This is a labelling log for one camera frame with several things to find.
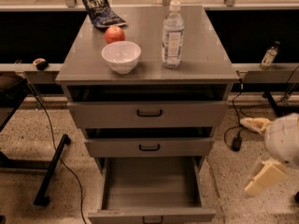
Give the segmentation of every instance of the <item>apple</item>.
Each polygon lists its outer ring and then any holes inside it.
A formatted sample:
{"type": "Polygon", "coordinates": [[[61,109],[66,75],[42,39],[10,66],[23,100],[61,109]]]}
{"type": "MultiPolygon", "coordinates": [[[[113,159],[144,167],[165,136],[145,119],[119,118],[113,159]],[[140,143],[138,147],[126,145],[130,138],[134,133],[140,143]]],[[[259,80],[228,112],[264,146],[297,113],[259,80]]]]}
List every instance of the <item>apple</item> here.
{"type": "Polygon", "coordinates": [[[124,41],[125,35],[121,27],[112,25],[105,31],[105,40],[108,44],[116,41],[124,41]]]}

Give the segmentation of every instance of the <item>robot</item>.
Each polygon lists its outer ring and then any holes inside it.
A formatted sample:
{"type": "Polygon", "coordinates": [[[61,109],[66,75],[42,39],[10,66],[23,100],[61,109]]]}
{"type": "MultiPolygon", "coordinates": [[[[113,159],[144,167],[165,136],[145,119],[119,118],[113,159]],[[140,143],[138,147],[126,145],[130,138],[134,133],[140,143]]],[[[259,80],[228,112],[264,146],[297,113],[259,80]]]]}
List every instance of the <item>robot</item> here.
{"type": "MultiPolygon", "coordinates": [[[[243,118],[240,123],[264,136],[265,147],[272,159],[257,161],[251,178],[244,188],[254,197],[279,182],[288,168],[299,170],[299,114],[290,114],[271,121],[264,118],[243,118]]],[[[295,195],[299,203],[299,191],[295,195]]]]}

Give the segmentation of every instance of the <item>black handle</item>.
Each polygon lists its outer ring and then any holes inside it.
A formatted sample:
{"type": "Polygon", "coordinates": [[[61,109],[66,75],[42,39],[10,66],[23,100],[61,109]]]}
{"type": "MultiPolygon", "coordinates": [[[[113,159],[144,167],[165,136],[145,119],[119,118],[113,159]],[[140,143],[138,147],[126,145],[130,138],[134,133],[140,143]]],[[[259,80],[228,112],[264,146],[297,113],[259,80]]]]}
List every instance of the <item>black handle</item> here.
{"type": "Polygon", "coordinates": [[[139,117],[147,118],[147,117],[160,117],[163,114],[163,110],[160,109],[158,112],[142,112],[137,109],[137,115],[139,117]]]}
{"type": "Polygon", "coordinates": [[[163,224],[163,217],[142,217],[143,224],[163,224]],[[146,221],[147,219],[158,219],[158,221],[146,221]]]}
{"type": "Polygon", "coordinates": [[[159,149],[160,149],[160,144],[158,144],[157,147],[142,147],[142,145],[139,145],[140,151],[153,152],[153,151],[158,151],[159,149]]]}

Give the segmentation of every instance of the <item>clear water bottle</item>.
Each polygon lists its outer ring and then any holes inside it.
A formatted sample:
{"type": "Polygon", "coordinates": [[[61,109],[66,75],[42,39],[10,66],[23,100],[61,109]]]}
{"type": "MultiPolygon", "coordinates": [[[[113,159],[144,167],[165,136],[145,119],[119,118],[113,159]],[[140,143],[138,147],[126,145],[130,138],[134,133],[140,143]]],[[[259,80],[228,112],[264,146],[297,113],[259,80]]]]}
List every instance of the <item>clear water bottle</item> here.
{"type": "Polygon", "coordinates": [[[162,61],[164,67],[176,69],[180,63],[185,25],[180,15],[180,2],[171,2],[169,10],[164,20],[162,61]]]}
{"type": "Polygon", "coordinates": [[[276,56],[278,55],[280,42],[275,41],[274,44],[267,50],[261,62],[261,68],[267,70],[276,56]]]}

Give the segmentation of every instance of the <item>floor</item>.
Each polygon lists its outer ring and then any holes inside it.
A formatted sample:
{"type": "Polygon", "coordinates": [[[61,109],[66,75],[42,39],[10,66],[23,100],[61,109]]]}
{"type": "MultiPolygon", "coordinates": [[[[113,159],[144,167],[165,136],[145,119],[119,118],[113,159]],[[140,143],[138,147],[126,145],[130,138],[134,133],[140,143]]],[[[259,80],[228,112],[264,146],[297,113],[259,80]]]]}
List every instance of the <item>floor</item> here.
{"type": "MultiPolygon", "coordinates": [[[[95,212],[98,202],[98,184],[101,176],[94,159],[90,158],[81,132],[75,127],[64,103],[46,102],[53,127],[56,146],[67,133],[71,144],[64,149],[62,159],[78,176],[83,188],[83,215],[95,212]]],[[[253,117],[274,118],[267,105],[243,109],[253,117]]],[[[200,172],[202,198],[205,207],[216,210],[213,224],[297,224],[299,204],[293,195],[299,190],[299,173],[288,172],[287,177],[255,198],[246,198],[242,189],[250,168],[259,158],[268,158],[263,139],[256,133],[243,131],[239,152],[231,151],[223,141],[224,133],[237,124],[232,106],[226,112],[221,126],[215,133],[215,143],[200,172]]],[[[227,133],[231,142],[237,129],[227,133]]],[[[54,147],[51,142],[50,124],[43,109],[27,101],[11,118],[0,133],[0,150],[10,158],[50,160],[54,147]]],[[[43,180],[44,172],[19,172],[0,170],[0,215],[7,217],[7,224],[79,224],[80,189],[78,181],[61,163],[58,164],[47,194],[50,204],[34,206],[33,201],[43,180]]]]}

